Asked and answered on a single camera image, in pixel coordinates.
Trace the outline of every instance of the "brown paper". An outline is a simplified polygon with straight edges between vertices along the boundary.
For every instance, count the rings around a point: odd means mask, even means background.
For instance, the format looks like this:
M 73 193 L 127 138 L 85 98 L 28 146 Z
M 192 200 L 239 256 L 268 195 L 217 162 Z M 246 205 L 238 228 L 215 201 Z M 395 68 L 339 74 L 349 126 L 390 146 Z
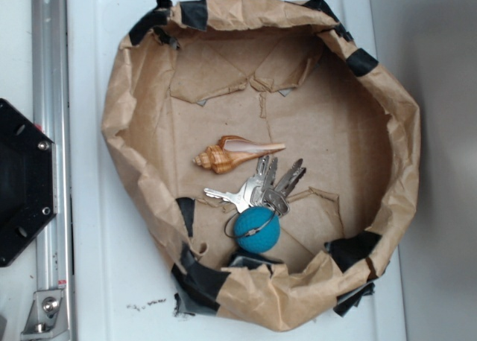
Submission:
M 207 9 L 207 32 L 183 25 L 179 5 L 171 9 L 163 30 L 178 50 L 152 31 L 137 46 L 123 39 L 102 131 L 168 265 L 186 273 L 185 243 L 202 265 L 230 273 L 219 316 L 285 331 L 383 274 L 415 213 L 419 109 L 381 65 L 355 77 L 345 59 L 357 47 L 320 11 L 277 0 L 207 0 Z M 287 88 L 286 97 L 278 92 Z M 284 262 L 271 270 L 227 267 L 236 244 L 224 224 L 234 211 L 203 194 L 237 192 L 256 160 L 224 175 L 192 163 L 226 135 L 285 143 L 277 176 L 299 158 L 307 167 L 279 242 L 265 253 Z M 178 197 L 196 199 L 192 237 Z M 382 238 L 343 273 L 323 245 L 365 229 Z

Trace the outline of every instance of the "blue felt ball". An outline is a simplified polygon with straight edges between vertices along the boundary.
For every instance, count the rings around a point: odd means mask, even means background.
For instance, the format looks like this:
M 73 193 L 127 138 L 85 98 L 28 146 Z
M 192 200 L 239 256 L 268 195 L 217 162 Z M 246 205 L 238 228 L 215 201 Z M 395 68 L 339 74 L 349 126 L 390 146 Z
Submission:
M 251 207 L 246 209 L 240 216 L 233 227 L 236 237 L 244 235 L 251 229 L 259 228 L 272 218 L 274 213 L 265 207 Z M 263 253 L 271 249 L 280 237 L 280 224 L 278 216 L 274 216 L 273 220 L 262 230 L 254 235 L 237 238 L 240 247 L 252 253 Z

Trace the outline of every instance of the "silver key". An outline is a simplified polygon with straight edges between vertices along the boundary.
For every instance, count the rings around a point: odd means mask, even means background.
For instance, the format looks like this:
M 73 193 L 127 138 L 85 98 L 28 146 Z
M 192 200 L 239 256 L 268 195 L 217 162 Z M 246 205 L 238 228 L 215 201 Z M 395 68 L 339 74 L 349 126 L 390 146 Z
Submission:
M 271 160 L 270 166 L 266 167 L 266 172 L 264 175 L 263 184 L 261 186 L 257 186 L 254 188 L 252 197 L 251 197 L 251 205 L 262 205 L 262 198 L 264 192 L 272 188 L 273 183 L 275 182 L 275 175 L 277 174 L 277 167 L 278 167 L 278 159 L 275 157 Z
M 245 186 L 246 184 L 244 184 L 240 188 L 240 191 L 237 192 L 236 194 L 231 194 L 230 192 L 224 193 L 224 192 L 212 190 L 211 188 L 205 188 L 203 191 L 209 197 L 221 198 L 224 201 L 233 203 L 234 205 L 236 205 L 237 211 L 239 213 L 242 213 L 249 207 L 248 202 L 244 199 Z
M 263 156 L 256 166 L 256 173 L 245 182 L 244 199 L 249 205 L 257 205 L 252 201 L 253 192 L 256 188 L 262 188 L 267 176 L 268 160 L 270 156 Z
M 301 167 L 302 163 L 303 159 L 296 161 L 291 169 L 283 175 L 277 186 L 265 189 L 262 195 L 262 204 L 272 208 L 279 216 L 290 212 L 290 206 L 286 201 L 286 197 L 293 191 L 298 181 L 306 172 L 306 168 Z

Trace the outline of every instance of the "paper container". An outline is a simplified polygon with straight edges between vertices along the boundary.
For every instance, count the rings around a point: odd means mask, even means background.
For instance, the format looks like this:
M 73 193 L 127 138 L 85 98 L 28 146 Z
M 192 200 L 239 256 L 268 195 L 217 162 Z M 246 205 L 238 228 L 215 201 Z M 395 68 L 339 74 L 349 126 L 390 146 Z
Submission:
M 323 0 L 157 0 L 120 43 L 102 131 L 181 311 L 275 331 L 344 314 L 416 210 L 419 108 Z M 285 143 L 277 176 L 307 167 L 262 259 L 236 254 L 233 208 L 203 193 L 237 192 L 256 160 L 223 175 L 192 162 L 226 135 Z

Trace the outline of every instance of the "conch shell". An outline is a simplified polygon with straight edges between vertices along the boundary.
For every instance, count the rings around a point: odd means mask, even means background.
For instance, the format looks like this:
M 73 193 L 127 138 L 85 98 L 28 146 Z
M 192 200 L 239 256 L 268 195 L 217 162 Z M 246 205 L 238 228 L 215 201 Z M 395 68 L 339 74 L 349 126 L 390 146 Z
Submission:
M 208 146 L 194 162 L 206 170 L 226 173 L 242 162 L 285 149 L 285 144 L 258 144 L 240 136 L 222 136 L 217 145 Z

